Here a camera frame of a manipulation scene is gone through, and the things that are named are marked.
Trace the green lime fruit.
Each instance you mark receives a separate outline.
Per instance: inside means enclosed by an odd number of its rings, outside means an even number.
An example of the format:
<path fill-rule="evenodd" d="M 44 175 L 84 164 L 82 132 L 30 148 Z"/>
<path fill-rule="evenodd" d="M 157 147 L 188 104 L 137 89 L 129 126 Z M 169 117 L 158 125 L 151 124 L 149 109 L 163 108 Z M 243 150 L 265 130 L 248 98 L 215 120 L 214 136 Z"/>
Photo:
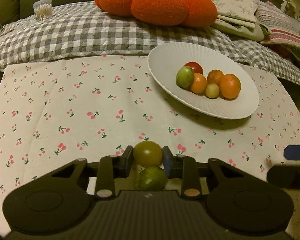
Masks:
<path fill-rule="evenodd" d="M 161 191 L 168 181 L 165 171 L 157 166 L 144 168 L 136 178 L 135 189 L 139 191 Z"/>

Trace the olive green tomato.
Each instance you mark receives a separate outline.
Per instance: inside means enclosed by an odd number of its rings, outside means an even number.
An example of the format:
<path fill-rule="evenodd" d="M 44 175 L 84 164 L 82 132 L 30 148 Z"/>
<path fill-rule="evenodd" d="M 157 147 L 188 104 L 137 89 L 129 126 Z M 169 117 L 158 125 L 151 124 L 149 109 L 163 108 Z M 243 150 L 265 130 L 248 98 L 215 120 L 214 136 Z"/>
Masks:
<path fill-rule="evenodd" d="M 133 157 L 143 167 L 159 166 L 162 163 L 162 148 L 155 142 L 143 141 L 133 149 Z"/>

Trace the large orange mandarin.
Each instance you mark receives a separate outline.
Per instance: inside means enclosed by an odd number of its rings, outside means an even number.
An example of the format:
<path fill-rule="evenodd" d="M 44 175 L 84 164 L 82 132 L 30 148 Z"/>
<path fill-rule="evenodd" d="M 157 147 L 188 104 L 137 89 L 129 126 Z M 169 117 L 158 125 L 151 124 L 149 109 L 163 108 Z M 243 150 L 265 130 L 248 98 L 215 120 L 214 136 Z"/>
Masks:
<path fill-rule="evenodd" d="M 225 74 L 219 82 L 220 93 L 226 99 L 235 99 L 241 91 L 241 82 L 234 74 Z"/>

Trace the small yellow-green fruit on plate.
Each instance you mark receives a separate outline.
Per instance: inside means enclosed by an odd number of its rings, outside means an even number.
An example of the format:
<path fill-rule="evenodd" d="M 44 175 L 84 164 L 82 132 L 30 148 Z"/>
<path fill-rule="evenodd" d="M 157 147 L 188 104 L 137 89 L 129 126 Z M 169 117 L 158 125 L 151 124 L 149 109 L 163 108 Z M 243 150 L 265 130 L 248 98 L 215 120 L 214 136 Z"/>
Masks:
<path fill-rule="evenodd" d="M 215 83 L 208 83 L 205 89 L 205 95 L 210 99 L 215 99 L 219 96 L 219 86 Z"/>

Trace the small orange fruit on plate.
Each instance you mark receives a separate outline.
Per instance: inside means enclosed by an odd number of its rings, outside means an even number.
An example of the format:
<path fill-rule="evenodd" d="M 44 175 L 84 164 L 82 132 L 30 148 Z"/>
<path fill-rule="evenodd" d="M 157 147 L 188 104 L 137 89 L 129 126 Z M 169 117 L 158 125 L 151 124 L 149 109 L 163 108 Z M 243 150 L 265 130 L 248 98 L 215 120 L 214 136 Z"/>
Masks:
<path fill-rule="evenodd" d="M 207 86 L 206 77 L 202 74 L 195 73 L 194 80 L 192 85 L 190 86 L 190 91 L 194 94 L 202 94 L 205 92 Z"/>

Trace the cherry print tablecloth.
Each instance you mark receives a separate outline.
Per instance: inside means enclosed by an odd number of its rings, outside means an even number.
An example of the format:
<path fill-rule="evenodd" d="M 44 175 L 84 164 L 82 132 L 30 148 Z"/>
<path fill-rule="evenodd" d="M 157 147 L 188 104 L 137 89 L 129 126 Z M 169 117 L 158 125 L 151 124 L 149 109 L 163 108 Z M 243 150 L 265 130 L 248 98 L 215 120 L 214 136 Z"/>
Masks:
<path fill-rule="evenodd" d="M 168 95 L 145 57 L 8 66 L 0 83 L 0 235 L 10 230 L 2 203 L 12 190 L 74 159 L 99 161 L 141 141 L 264 179 L 285 161 L 288 145 L 300 144 L 300 112 L 273 74 L 245 71 L 258 88 L 258 108 L 245 120 L 222 120 Z"/>

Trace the orange fruit on plate right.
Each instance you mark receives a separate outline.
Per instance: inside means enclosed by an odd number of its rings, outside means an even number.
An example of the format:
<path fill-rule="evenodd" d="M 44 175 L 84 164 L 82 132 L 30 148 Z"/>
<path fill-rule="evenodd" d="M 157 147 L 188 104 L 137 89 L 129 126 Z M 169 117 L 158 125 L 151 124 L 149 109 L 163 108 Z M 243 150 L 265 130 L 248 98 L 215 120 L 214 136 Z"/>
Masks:
<path fill-rule="evenodd" d="M 214 69 L 207 75 L 207 83 L 215 83 L 216 85 L 219 85 L 220 80 L 223 76 L 224 73 L 221 70 Z"/>

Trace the red tomato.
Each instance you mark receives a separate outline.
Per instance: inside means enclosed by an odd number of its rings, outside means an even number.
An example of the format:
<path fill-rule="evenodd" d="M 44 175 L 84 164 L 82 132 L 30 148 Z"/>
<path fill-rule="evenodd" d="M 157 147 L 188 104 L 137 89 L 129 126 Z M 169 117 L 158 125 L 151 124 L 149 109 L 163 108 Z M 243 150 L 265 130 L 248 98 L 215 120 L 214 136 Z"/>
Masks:
<path fill-rule="evenodd" d="M 203 68 L 197 62 L 191 61 L 191 62 L 186 63 L 185 66 L 192 68 L 194 73 L 199 73 L 199 74 L 203 75 Z"/>

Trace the white ribbed plate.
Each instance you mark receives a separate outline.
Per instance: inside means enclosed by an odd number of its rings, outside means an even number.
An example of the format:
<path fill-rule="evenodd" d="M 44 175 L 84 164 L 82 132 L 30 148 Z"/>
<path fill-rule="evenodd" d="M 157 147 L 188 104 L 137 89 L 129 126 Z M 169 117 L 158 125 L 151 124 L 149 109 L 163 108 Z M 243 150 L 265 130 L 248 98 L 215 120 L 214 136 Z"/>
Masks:
<path fill-rule="evenodd" d="M 243 119 L 258 107 L 257 88 L 230 58 L 204 46 L 170 42 L 152 49 L 148 67 L 168 94 L 201 113 Z"/>

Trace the striped patterned pillow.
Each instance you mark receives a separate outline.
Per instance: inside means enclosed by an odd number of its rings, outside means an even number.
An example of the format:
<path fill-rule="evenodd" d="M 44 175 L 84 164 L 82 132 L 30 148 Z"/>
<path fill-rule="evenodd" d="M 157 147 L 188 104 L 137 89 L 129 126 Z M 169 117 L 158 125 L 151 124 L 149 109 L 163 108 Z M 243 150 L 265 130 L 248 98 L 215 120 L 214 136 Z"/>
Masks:
<path fill-rule="evenodd" d="M 293 20 L 282 13 L 271 2 L 255 2 L 255 17 L 258 23 L 267 29 L 262 44 L 284 45 L 300 49 L 299 30 Z"/>

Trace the grey checkered blanket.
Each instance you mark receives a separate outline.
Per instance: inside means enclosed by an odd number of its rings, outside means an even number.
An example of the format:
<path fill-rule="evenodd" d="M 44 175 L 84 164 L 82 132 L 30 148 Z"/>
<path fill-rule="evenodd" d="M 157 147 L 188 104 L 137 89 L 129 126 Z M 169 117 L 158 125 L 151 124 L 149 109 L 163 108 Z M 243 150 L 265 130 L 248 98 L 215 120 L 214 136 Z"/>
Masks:
<path fill-rule="evenodd" d="M 60 5 L 52 12 L 47 20 L 29 16 L 3 26 L 0 71 L 10 64 L 69 57 L 147 55 L 166 42 L 187 42 L 300 86 L 298 67 L 255 41 L 230 37 L 215 28 L 160 27 L 132 18 L 111 17 L 93 2 Z"/>

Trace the folded floral beige cloth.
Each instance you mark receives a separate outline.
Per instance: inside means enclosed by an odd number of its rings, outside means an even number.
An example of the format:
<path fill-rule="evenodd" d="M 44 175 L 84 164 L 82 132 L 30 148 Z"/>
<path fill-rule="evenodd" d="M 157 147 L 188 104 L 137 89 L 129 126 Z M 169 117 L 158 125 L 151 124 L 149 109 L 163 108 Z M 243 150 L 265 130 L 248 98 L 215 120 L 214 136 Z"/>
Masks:
<path fill-rule="evenodd" d="M 217 20 L 213 28 L 230 35 L 235 35 L 257 42 L 271 35 L 269 28 L 260 23 L 255 12 L 254 0 L 211 0 L 217 8 Z"/>

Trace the red tomato-shaped cushion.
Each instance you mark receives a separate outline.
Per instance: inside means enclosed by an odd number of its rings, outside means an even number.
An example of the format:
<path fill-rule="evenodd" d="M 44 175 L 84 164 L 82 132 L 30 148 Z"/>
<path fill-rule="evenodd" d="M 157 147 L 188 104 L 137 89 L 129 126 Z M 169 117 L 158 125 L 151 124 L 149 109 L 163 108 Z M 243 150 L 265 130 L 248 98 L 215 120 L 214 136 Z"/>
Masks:
<path fill-rule="evenodd" d="M 134 17 L 161 26 L 184 25 L 207 28 L 218 11 L 211 0 L 94 0 L 103 11 L 120 17 Z"/>

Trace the clear cotton swab container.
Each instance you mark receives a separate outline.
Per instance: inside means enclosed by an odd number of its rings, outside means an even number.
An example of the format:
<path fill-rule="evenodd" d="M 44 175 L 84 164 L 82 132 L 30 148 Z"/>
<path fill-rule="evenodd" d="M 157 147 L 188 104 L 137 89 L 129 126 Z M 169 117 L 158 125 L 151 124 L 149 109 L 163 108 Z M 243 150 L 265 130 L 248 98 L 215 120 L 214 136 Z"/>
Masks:
<path fill-rule="evenodd" d="M 33 4 L 34 15 L 37 20 L 45 20 L 52 16 L 52 0 L 39 0 Z"/>

